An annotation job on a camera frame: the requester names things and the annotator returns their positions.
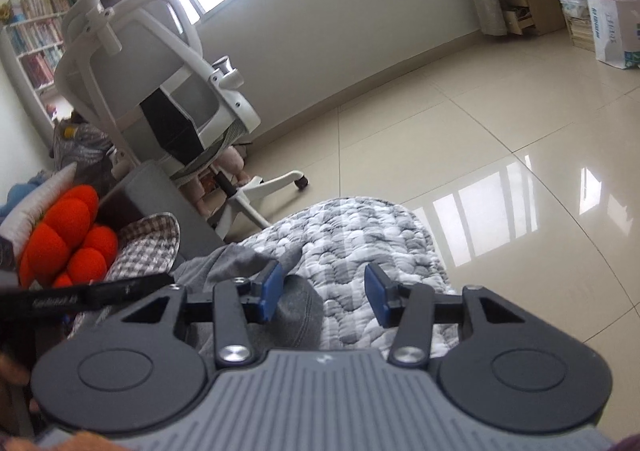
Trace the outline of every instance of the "gray and white quilted blanket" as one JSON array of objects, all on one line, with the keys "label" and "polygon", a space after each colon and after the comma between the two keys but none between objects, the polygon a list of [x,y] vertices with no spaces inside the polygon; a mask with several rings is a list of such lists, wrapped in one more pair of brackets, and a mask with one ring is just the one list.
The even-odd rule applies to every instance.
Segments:
[{"label": "gray and white quilted blanket", "polygon": [[[364,291],[364,269],[377,263],[394,281],[454,293],[428,230],[408,209],[377,198],[335,198],[297,212],[242,245],[278,257],[302,244],[293,269],[324,302],[322,349],[378,348],[386,357],[396,329],[378,325]],[[454,326],[436,325],[431,355],[458,342]]]}]

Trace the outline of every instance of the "chair caster wheel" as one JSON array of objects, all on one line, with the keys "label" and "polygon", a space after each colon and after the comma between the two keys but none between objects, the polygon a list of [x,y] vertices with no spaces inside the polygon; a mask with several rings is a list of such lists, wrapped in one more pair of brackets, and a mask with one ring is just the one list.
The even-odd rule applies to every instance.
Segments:
[{"label": "chair caster wheel", "polygon": [[309,180],[306,179],[306,176],[303,176],[302,178],[299,178],[298,180],[294,180],[293,182],[296,187],[298,189],[300,189],[301,191],[309,185]]}]

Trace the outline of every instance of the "circular cover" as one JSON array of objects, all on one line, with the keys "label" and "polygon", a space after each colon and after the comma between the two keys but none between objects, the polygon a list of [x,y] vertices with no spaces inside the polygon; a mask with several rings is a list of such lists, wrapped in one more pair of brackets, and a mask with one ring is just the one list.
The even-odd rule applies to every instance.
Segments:
[{"label": "circular cover", "polygon": [[154,325],[119,323],[56,346],[33,370],[45,415],[103,434],[162,424],[198,396],[207,373],[198,353]]},{"label": "circular cover", "polygon": [[596,421],[611,391],[609,368],[558,334],[505,324],[492,326],[490,337],[472,335],[442,360],[443,393],[475,419],[514,433],[560,433]]}]

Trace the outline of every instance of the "silver bolt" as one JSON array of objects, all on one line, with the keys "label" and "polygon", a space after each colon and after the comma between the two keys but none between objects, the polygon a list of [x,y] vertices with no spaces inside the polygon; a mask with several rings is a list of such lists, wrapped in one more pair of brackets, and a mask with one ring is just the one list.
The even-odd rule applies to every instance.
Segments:
[{"label": "silver bolt", "polygon": [[249,358],[251,352],[246,346],[229,345],[220,350],[218,355],[226,363],[242,363]]},{"label": "silver bolt", "polygon": [[402,346],[394,351],[394,359],[407,365],[419,363],[424,358],[424,352],[415,346]]}]

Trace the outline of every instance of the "office chair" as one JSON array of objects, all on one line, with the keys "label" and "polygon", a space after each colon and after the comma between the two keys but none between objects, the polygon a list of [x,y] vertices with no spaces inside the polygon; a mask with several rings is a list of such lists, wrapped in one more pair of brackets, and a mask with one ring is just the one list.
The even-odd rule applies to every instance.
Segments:
[{"label": "office chair", "polygon": [[[63,19],[66,52],[55,71],[60,93],[107,133],[123,167],[156,160],[180,186],[210,166],[260,118],[238,92],[243,80],[227,56],[202,58],[195,27],[178,0],[79,0]],[[238,214],[270,223],[251,202],[295,183],[300,171],[236,189],[220,172],[227,199],[210,218],[224,238]]]}]

